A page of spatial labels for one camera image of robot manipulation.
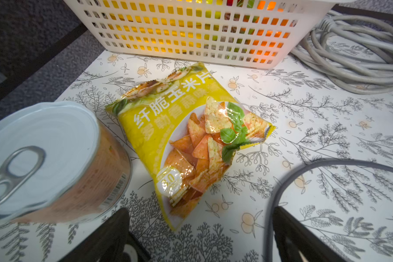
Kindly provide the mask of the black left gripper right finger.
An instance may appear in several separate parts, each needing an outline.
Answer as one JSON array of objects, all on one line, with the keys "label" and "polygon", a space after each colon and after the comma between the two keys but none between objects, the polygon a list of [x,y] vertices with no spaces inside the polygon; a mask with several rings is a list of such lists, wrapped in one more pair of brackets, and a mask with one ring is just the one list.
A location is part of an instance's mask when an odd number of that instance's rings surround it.
[{"label": "black left gripper right finger", "polygon": [[283,262],[342,262],[344,259],[282,207],[272,213],[273,237]]}]

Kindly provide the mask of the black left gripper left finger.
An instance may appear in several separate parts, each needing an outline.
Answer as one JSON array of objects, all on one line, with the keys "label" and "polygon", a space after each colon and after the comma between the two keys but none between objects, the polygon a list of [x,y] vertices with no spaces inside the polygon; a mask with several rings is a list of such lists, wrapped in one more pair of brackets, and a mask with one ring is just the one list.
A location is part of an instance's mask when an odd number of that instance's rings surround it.
[{"label": "black left gripper left finger", "polygon": [[149,262],[151,256],[129,231],[124,207],[61,259],[62,262]]}]

